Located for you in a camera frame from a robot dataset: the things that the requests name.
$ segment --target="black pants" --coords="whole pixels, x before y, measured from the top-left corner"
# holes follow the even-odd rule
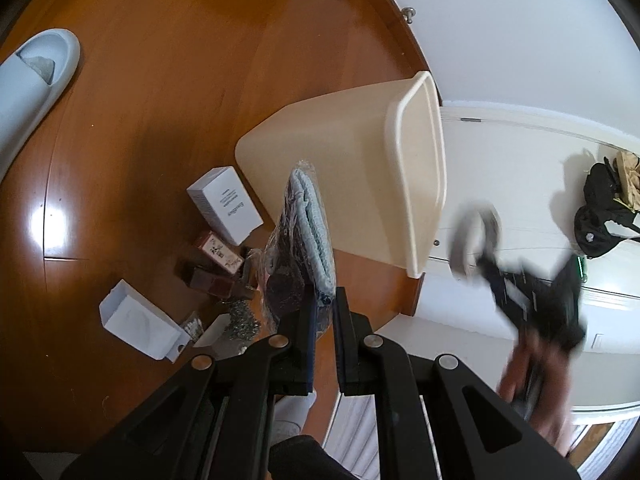
[[[269,473],[273,480],[358,480],[309,435],[294,436],[271,446]]]

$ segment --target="beige plastic bin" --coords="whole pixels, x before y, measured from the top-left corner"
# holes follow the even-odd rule
[[[302,159],[316,168],[334,248],[418,278],[446,194],[431,74],[293,103],[242,137],[236,160],[273,221]]]

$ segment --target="plastic bag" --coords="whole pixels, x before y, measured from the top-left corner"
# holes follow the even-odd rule
[[[284,206],[267,242],[258,273],[262,314],[270,332],[300,308],[305,285],[314,289],[316,337],[331,325],[335,298],[334,252],[316,172],[301,161],[289,175]]]

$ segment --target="person's foot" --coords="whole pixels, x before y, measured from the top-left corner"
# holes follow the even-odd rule
[[[309,410],[316,402],[316,391],[306,397],[285,396],[273,408],[270,446],[298,436],[306,422]]]

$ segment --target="wooden floor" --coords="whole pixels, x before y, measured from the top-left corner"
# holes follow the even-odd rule
[[[233,164],[237,140],[284,105],[414,75],[385,16],[372,0],[30,3],[0,60],[51,27],[72,30],[82,56],[0,187],[0,418],[22,449],[81,452],[175,372],[105,331],[100,300],[125,278],[178,322],[206,306],[174,270],[206,226],[185,188]],[[375,328],[413,301],[401,269],[336,259]],[[317,438],[333,354],[329,333]]]

